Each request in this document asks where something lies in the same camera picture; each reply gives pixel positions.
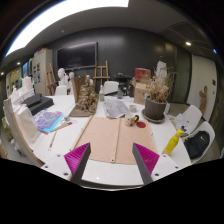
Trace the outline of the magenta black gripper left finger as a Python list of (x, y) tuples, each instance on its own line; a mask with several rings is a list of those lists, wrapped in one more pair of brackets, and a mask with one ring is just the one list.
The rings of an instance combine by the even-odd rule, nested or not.
[(86, 163), (91, 153), (89, 143), (79, 146), (67, 153), (64, 158), (72, 173), (71, 182), (75, 184), (81, 183), (81, 178), (86, 167)]

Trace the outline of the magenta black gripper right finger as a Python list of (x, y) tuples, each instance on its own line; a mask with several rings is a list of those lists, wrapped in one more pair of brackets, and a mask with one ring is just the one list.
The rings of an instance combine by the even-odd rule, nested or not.
[(151, 183), (153, 181), (151, 177), (152, 171), (159, 160), (159, 155), (137, 143), (133, 144), (132, 153), (135, 157), (143, 183), (145, 185)]

